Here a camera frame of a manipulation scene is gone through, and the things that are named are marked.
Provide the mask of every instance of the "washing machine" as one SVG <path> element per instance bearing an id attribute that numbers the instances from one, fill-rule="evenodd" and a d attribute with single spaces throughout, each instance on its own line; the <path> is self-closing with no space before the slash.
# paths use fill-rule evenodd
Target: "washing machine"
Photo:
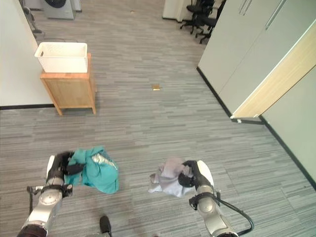
<path id="1" fill-rule="evenodd" d="M 47 18 L 74 20 L 76 15 L 73 0 L 42 0 L 42 7 Z"/>

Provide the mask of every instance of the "wooden nightstand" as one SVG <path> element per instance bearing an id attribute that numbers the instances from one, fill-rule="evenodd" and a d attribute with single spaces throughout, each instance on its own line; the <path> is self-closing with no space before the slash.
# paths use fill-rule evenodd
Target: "wooden nightstand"
<path id="1" fill-rule="evenodd" d="M 92 108 L 95 110 L 95 80 L 91 72 L 91 54 L 88 53 L 87 73 L 46 73 L 40 76 L 59 115 L 65 108 Z"/>

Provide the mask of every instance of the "teal cloth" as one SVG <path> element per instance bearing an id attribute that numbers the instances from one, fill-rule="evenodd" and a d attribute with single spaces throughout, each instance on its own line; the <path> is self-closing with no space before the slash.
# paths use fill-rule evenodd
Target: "teal cloth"
<path id="1" fill-rule="evenodd" d="M 92 160 L 95 154 L 101 154 L 115 166 L 106 163 L 96 163 Z M 91 150 L 76 150 L 68 165 L 85 164 L 82 172 L 74 175 L 65 175 L 66 184 L 84 184 L 96 187 L 106 194 L 113 194 L 119 189 L 119 171 L 115 162 L 105 151 L 104 147 L 98 146 Z"/>

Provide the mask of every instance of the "door handle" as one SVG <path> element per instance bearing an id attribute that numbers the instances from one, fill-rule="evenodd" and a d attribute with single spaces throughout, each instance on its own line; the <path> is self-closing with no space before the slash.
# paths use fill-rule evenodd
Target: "door handle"
<path id="1" fill-rule="evenodd" d="M 239 14 L 241 14 L 243 8 L 245 7 L 245 4 L 246 4 L 247 0 L 243 0 L 240 7 L 239 7 Z"/>
<path id="2" fill-rule="evenodd" d="M 272 13 L 270 19 L 267 21 L 265 29 L 267 30 L 270 25 L 272 24 L 272 22 L 274 21 L 275 17 L 277 16 L 278 12 L 281 10 L 281 8 L 283 7 L 283 5 L 285 4 L 286 0 L 281 0 L 280 3 L 278 4 L 278 6 L 276 7 L 275 11 Z"/>
<path id="3" fill-rule="evenodd" d="M 242 15 L 244 16 L 246 14 L 246 12 L 248 11 L 248 8 L 251 4 L 252 0 L 248 0 L 246 7 L 244 8 L 244 11 L 242 12 Z"/>

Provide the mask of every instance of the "white laundry basket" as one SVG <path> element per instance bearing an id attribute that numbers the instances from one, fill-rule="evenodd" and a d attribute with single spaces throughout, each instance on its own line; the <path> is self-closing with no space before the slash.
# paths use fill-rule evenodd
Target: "white laundry basket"
<path id="1" fill-rule="evenodd" d="M 42 42 L 34 56 L 47 73 L 86 73 L 86 43 Z"/>

